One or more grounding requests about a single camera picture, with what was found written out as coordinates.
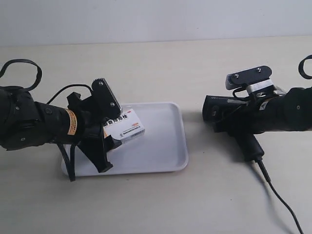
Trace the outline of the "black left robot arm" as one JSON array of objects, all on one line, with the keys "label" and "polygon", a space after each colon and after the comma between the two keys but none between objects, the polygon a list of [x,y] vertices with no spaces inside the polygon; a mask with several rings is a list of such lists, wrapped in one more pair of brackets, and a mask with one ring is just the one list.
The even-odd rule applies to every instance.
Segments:
[{"label": "black left robot arm", "polygon": [[112,168],[107,152],[121,145],[104,135],[104,124],[121,114],[111,88],[104,78],[95,79],[91,95],[81,99],[73,92],[68,107],[34,101],[21,87],[0,91],[0,145],[8,151],[58,145],[70,176],[75,174],[75,148],[78,147],[99,173]]}]

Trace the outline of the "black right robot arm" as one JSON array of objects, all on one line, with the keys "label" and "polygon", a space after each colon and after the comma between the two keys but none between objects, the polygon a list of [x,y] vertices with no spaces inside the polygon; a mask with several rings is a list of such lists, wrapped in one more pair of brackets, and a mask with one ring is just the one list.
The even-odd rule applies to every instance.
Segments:
[{"label": "black right robot arm", "polygon": [[294,87],[286,94],[232,107],[221,106],[215,132],[304,132],[312,130],[312,89]]}]

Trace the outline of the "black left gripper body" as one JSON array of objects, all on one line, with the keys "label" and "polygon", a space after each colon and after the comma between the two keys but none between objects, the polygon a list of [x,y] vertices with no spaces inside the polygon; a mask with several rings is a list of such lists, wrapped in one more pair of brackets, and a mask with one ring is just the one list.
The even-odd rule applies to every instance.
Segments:
[{"label": "black left gripper body", "polygon": [[101,92],[92,92],[82,100],[81,94],[73,92],[68,97],[68,108],[78,120],[79,138],[71,144],[70,152],[80,148],[84,153],[106,152],[103,125],[107,119],[107,104],[102,103]]}]

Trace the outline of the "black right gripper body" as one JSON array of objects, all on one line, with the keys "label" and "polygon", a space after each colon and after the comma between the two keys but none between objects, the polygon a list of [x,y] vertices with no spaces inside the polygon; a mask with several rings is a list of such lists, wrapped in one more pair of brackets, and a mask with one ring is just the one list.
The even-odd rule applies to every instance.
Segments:
[{"label": "black right gripper body", "polygon": [[216,133],[263,133],[270,131],[267,107],[270,100],[280,98],[285,92],[270,86],[257,92],[260,96],[249,96],[241,100],[235,97],[211,96],[211,125]]}]

